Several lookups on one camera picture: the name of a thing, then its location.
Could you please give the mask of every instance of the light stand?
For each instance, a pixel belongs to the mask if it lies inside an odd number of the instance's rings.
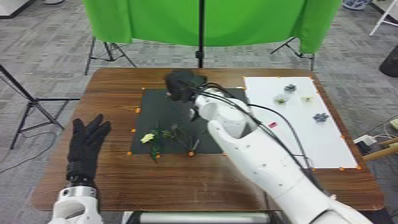
[[[290,40],[289,40],[289,41],[285,42],[285,44],[278,47],[278,49],[271,52],[271,54],[274,54],[274,53],[281,50],[281,48],[287,46],[287,47],[290,48],[290,50],[294,51],[296,56],[297,56],[299,58],[306,58],[306,59],[310,59],[310,61],[312,61],[312,71],[313,71],[313,70],[315,70],[315,54],[312,55],[312,57],[308,57],[308,56],[305,56],[303,53],[297,52],[297,50],[296,50],[294,47],[290,46],[290,42],[292,42],[296,39],[297,39],[297,37],[292,37],[292,38],[290,38]]]
[[[196,52],[198,58],[198,68],[203,68],[203,60],[205,60],[205,19],[207,15],[207,0],[200,0],[200,49]]]
[[[61,113],[65,111],[67,104],[70,103],[70,101],[75,101],[75,100],[81,100],[81,99],[79,98],[47,98],[47,99],[35,98],[33,95],[31,95],[31,93],[29,93],[29,91],[27,91],[27,89],[24,88],[20,82],[17,81],[17,79],[15,79],[11,73],[6,70],[6,68],[4,68],[3,65],[0,65],[0,72],[4,73],[6,78],[8,78],[10,82],[11,82],[10,83],[8,80],[0,77],[3,80],[4,80],[4,82],[6,82],[6,84],[11,86],[11,88],[15,89],[15,91],[20,93],[20,95],[24,96],[24,98],[29,100],[27,108],[26,108],[26,112],[24,112],[24,117],[22,117],[22,122],[20,122],[19,130],[17,130],[17,134],[15,134],[15,139],[13,139],[13,143],[11,143],[11,148],[10,148],[10,149],[15,149],[17,140],[19,140],[20,134],[26,131],[31,131],[36,128],[40,128],[40,127],[43,127],[43,126],[47,126],[51,124],[56,124],[61,127],[61,129],[65,130],[65,126],[61,125],[61,123],[58,121],[59,115],[61,115]],[[49,113],[47,109],[43,108],[43,106],[40,104],[45,101],[65,101],[65,104],[61,106],[61,109],[58,111],[56,116],[52,116],[52,114]],[[49,118],[49,121],[45,123],[42,123],[42,124],[38,124],[38,125],[35,125],[35,126],[31,126],[31,127],[26,128],[24,126],[26,126],[27,117],[31,115],[31,111],[33,111],[35,108],[43,113],[45,117]]]
[[[109,43],[109,42],[104,42],[104,47],[106,47],[106,54],[109,56],[109,58],[102,58],[102,55],[100,57],[95,57],[93,56],[93,53],[95,53],[95,47],[97,47],[97,37],[93,37],[93,41],[91,41],[91,51],[90,51],[90,60],[88,60],[88,64],[86,64],[86,72],[84,74],[90,75],[90,69],[91,69],[91,60],[104,60],[107,62],[114,62],[122,57],[127,58],[130,64],[134,65],[134,67],[138,68],[138,65],[120,47],[120,45],[116,43]],[[114,50],[118,50],[122,52],[122,56],[120,57],[114,57]]]

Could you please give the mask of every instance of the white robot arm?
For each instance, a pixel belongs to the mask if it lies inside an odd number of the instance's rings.
[[[210,97],[219,95],[251,113],[246,103],[210,88],[196,98],[200,116],[235,166],[271,195],[294,224],[369,224],[363,214],[317,188],[294,158],[262,128],[242,137],[251,118]]]

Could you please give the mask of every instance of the small component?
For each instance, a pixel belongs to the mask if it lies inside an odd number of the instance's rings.
[[[392,123],[395,129],[398,130],[398,119],[395,119],[390,123]]]
[[[329,118],[329,115],[326,113],[322,113],[322,114],[317,114],[313,116],[313,118],[315,118],[315,121],[317,122],[326,122],[328,121],[328,118]]]
[[[271,124],[269,124],[269,128],[274,128],[278,126],[278,122],[273,122]]]
[[[294,93],[297,90],[297,86],[294,84],[290,84],[287,87],[285,87],[285,91]]]
[[[290,101],[290,97],[287,94],[280,94],[274,98],[278,104],[285,104]]]
[[[306,103],[313,102],[313,97],[312,97],[312,96],[305,96],[305,97],[303,97],[303,101],[305,101]]]

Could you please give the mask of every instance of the wooden table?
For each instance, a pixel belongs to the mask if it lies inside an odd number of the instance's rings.
[[[113,122],[104,144],[97,183],[102,190],[102,210],[127,211],[258,211],[276,210],[267,195],[239,173],[223,155],[164,155],[155,164],[148,155],[129,156],[136,108],[141,106],[143,87],[164,88],[164,75],[173,69],[100,69],[86,90],[74,119],[93,120],[102,113]],[[194,69],[225,87],[244,86],[244,76],[312,76],[347,144],[363,169],[315,171],[321,183],[338,199],[358,210],[385,207],[383,193],[360,150],[353,143],[342,118],[313,73],[292,69]],[[51,210],[67,185],[67,155],[72,122],[52,156],[33,202]]]

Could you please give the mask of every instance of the tripod stand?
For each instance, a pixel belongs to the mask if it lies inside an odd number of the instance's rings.
[[[19,92],[19,94],[22,95],[22,97],[29,100],[27,108],[26,108],[26,112],[24,112],[24,117],[22,117],[22,122],[20,122],[20,125],[19,125],[19,130],[17,130],[15,139],[13,139],[11,148],[10,148],[10,149],[15,149],[17,140],[19,140],[20,134],[24,132],[35,130],[36,128],[40,128],[40,127],[43,127],[43,126],[47,126],[51,124],[56,124],[61,127],[61,129],[65,130],[65,126],[61,125],[61,123],[58,121],[59,120],[59,116],[61,116],[61,113],[65,111],[65,108],[67,108],[67,105],[68,105],[70,101],[81,100],[81,99],[79,98],[47,98],[47,99],[35,98],[33,95],[31,95],[31,93],[29,93],[29,91],[27,91],[27,89],[24,88],[20,82],[17,81],[17,79],[15,79],[11,73],[6,70],[6,68],[4,68],[3,65],[0,65],[0,72],[4,73],[6,78],[11,81],[11,83],[10,83],[8,80],[4,79],[4,77],[0,77],[3,80],[4,80],[4,82],[6,82],[6,84],[11,86],[11,88],[15,89],[15,91]],[[49,113],[47,109],[42,106],[42,102],[45,102],[45,101],[65,101],[65,104],[61,106],[61,109],[58,111],[56,116],[52,116],[52,114]],[[31,115],[31,111],[33,111],[35,108],[43,113],[49,121],[45,123],[42,123],[42,124],[38,124],[38,125],[35,125],[35,126],[31,126],[31,127],[26,128],[27,117]]]
[[[88,64],[86,64],[86,71],[84,71],[84,74],[90,75],[90,69],[91,69],[91,60],[104,60],[107,62],[114,62],[122,57],[127,58],[130,64],[134,65],[134,67],[138,68],[138,65],[120,47],[120,45],[116,43],[109,43],[109,42],[104,42],[104,47],[106,47],[106,54],[109,56],[109,58],[102,58],[102,56],[95,57],[93,56],[93,53],[95,53],[95,48],[97,48],[97,37],[93,37],[93,41],[91,41],[91,51],[90,51],[90,59],[88,59]],[[118,50],[122,52],[122,56],[116,57],[114,56],[114,50]]]
[[[271,54],[274,54],[280,50],[281,50],[281,48],[287,46],[289,48],[290,48],[290,50],[294,51],[294,53],[296,53],[296,56],[299,57],[299,58],[306,58],[306,59],[310,59],[310,61],[312,61],[312,71],[315,71],[315,54],[313,54],[313,56],[305,56],[305,54],[303,53],[299,53],[297,52],[297,50],[294,49],[294,47],[290,46],[290,42],[294,41],[297,39],[297,37],[292,37],[290,38],[290,40],[285,42],[285,44],[278,47],[278,49],[271,52]]]

